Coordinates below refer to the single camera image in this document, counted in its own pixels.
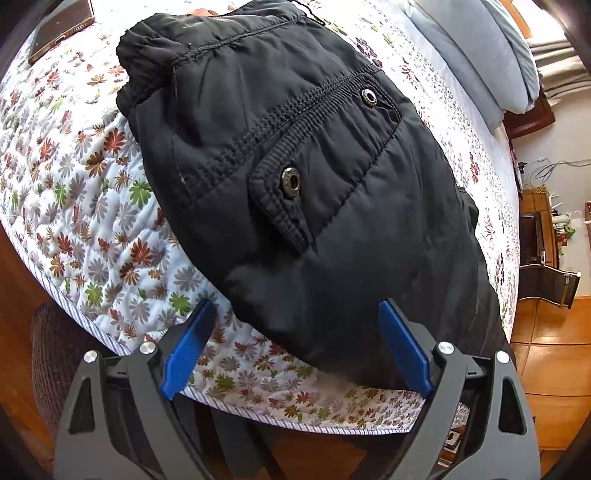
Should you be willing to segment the black padded pants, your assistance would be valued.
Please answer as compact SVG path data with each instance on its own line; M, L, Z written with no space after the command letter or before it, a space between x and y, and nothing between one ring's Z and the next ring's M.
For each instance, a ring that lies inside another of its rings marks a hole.
M159 13L116 49L116 103L191 263L236 317L301 361L398 388L392 299L438 341L509 347L478 209L413 103L287 1Z

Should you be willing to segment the brown ribbed stool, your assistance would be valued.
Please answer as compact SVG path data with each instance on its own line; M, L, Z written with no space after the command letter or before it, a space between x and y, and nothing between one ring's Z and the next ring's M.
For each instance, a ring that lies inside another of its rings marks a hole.
M50 438L57 435L71 382L84 354L113 352L80 327L55 301L40 305L31 323L32 388Z

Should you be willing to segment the floral quilted bedspread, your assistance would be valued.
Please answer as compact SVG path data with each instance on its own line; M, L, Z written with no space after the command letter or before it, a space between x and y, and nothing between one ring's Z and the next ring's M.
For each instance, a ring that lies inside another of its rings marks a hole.
M325 434L408 431L420 395L335 379L245 322L193 267L148 184L119 113L126 29L192 1L97 1L93 25L30 63L21 49L1 83L1 223L27 268L85 330L119 354L186 319L201 300L216 327L186 387L190 398L273 426ZM491 131L403 1L314 1L311 11L376 63L415 104L476 202L476 235L514 326L518 200L509 146Z

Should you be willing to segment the wooden desk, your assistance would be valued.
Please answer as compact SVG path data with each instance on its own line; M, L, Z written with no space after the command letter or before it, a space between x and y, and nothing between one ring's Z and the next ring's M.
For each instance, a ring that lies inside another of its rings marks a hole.
M520 200L519 213L521 215L540 214L541 237L545 252L545 263L549 266L558 268L559 254L547 189L545 187L525 189Z

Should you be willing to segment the dark wooden headboard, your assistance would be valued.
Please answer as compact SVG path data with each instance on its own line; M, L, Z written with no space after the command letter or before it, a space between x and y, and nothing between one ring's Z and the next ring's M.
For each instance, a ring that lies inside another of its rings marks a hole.
M543 91L540 89L539 96L534 107L524 114L516 114L506 111L503 125L510 140L515 140L526 135L533 134L556 121L552 107Z

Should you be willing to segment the grey striped curtain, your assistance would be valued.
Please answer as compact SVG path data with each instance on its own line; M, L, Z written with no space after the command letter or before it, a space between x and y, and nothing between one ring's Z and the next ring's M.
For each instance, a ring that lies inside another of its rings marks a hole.
M590 89L590 72L569 40L532 36L527 40L548 99Z

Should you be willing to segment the brown smartphone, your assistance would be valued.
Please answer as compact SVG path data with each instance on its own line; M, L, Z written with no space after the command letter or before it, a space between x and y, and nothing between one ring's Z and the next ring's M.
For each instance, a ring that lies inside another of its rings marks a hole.
M28 63L35 64L63 40L92 25L94 21L95 14L90 0L60 1L35 29Z

